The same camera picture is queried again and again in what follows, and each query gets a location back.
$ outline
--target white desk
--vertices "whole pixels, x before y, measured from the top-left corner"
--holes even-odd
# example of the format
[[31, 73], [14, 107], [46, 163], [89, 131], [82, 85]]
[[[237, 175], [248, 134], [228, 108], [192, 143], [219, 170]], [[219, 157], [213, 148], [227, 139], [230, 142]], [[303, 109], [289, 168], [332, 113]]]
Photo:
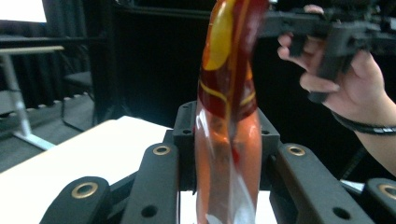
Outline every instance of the white desk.
[[15, 112], [17, 113], [21, 124], [21, 130], [15, 132], [14, 135], [44, 150], [50, 149], [54, 147], [54, 145], [32, 134], [32, 129], [30, 127], [29, 119], [27, 117], [25, 104], [21, 95], [21, 89], [18, 85], [17, 76], [15, 75], [14, 66], [12, 64], [11, 55], [51, 53], [54, 52], [55, 50], [61, 50], [61, 49], [64, 49], [64, 47], [50, 46], [50, 47], [34, 47], [34, 48], [0, 49], [0, 59], [2, 60], [3, 63], [4, 73], [6, 76], [6, 81], [8, 84], [12, 103], [14, 104]]
[[[166, 128], [140, 119], [110, 120], [0, 174], [0, 223], [38, 223], [73, 180], [100, 176], [110, 185], [138, 170], [147, 147]], [[273, 224], [268, 193], [259, 196], [257, 223]], [[181, 194], [181, 224], [195, 222], [195, 197]]]

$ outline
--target red plastic bag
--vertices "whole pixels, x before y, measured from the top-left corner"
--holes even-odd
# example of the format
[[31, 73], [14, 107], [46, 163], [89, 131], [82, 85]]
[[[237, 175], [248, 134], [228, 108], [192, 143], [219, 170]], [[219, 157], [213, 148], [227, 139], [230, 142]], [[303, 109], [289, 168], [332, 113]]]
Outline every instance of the red plastic bag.
[[254, 223], [262, 164], [250, 58], [267, 1], [218, 0], [198, 86], [198, 223]]

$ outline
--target black gun-shaped tool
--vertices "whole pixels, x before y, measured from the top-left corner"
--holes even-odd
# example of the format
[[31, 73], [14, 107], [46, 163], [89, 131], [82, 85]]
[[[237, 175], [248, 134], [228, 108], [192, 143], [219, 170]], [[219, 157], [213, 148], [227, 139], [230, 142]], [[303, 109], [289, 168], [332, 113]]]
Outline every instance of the black gun-shaped tool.
[[[374, 1], [333, 0], [334, 7], [323, 14], [268, 11], [260, 37], [293, 33], [290, 56], [298, 57], [304, 50], [307, 37], [326, 40], [318, 76], [335, 81], [339, 72], [346, 73], [353, 56], [360, 50], [373, 54], [396, 55], [396, 20], [374, 15]], [[326, 92], [310, 92], [309, 100], [322, 103]]]

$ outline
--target computer monitor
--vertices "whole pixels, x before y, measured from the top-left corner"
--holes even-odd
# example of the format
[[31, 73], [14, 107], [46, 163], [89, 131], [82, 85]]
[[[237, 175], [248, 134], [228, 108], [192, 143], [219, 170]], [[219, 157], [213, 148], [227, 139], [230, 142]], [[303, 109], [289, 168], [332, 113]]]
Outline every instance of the computer monitor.
[[47, 20], [42, 0], [0, 0], [0, 21]]

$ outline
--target human hand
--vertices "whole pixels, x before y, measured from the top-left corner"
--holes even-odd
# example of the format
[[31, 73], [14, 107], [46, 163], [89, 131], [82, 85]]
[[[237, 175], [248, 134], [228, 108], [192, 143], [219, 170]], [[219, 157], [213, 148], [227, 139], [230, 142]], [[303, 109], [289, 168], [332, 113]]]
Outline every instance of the human hand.
[[[305, 7], [309, 12], [322, 12], [320, 7]], [[323, 57], [326, 43], [309, 36], [304, 52], [298, 58], [290, 57], [292, 34], [282, 35], [278, 39], [281, 47], [278, 55], [281, 59], [300, 65], [305, 72], [300, 84], [307, 91], [328, 92], [323, 103], [335, 113], [356, 121], [377, 123], [378, 109], [393, 104], [385, 93], [381, 70], [373, 56], [367, 51], [359, 51], [346, 74], [338, 74], [335, 82], [317, 77], [318, 67]]]

